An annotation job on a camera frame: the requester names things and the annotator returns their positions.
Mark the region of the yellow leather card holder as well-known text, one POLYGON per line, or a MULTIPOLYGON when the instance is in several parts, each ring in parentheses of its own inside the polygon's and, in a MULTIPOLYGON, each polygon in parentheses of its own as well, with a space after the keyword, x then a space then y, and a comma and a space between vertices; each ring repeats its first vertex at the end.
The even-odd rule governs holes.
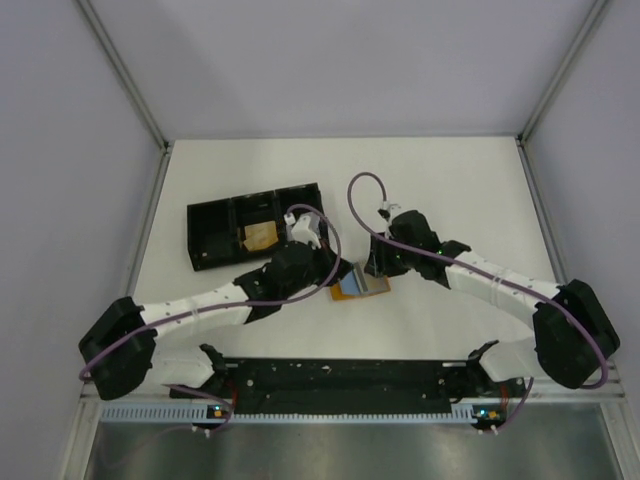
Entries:
POLYGON ((362 262, 354 263, 353 270, 356 273, 358 284, 361 290, 361 295, 357 297, 343 296, 340 291, 339 283, 330 287, 330 295, 333 301, 346 301, 355 300, 360 298, 367 298, 375 295, 388 293, 391 291, 391 286, 387 277, 374 277, 368 275, 363 270, 364 264, 362 262))

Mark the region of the blue credit card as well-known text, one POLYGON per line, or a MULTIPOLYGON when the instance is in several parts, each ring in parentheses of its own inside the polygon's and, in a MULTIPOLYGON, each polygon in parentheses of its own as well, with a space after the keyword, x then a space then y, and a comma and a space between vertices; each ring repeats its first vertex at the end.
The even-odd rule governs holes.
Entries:
POLYGON ((340 280, 339 287, 343 296, 357 297, 361 295, 361 290, 354 270, 349 272, 340 280))

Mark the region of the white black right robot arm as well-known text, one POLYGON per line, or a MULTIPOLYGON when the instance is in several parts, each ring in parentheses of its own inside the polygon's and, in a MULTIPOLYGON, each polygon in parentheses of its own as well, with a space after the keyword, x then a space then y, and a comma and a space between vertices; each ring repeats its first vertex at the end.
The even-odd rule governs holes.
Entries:
POLYGON ((588 284, 536 280, 495 265, 466 244, 441 241, 416 210, 384 203, 378 213, 386 228, 371 235, 367 273, 395 277, 413 271, 527 328, 522 339, 493 339, 470 354, 477 364, 466 380, 474 393, 490 395, 503 381, 519 377, 548 377, 568 389, 597 389, 608 381, 607 360, 620 340, 588 284))

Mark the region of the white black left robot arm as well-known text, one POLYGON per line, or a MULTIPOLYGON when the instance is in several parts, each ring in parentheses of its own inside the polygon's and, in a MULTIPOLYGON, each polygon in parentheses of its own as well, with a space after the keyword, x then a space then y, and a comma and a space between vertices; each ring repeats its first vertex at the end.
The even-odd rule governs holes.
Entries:
POLYGON ((226 366, 207 334, 273 315, 351 269, 327 243, 290 242, 263 266, 203 294, 155 304, 119 298, 80 340, 79 377, 106 401, 151 386, 216 396, 226 387, 226 366))

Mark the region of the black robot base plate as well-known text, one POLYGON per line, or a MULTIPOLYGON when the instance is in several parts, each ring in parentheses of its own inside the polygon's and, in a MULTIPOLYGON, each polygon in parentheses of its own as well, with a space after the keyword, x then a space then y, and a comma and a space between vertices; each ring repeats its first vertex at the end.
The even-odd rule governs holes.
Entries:
POLYGON ((525 392, 494 382, 476 361, 228 358, 201 388, 237 413, 444 413, 464 399, 499 402, 525 392))

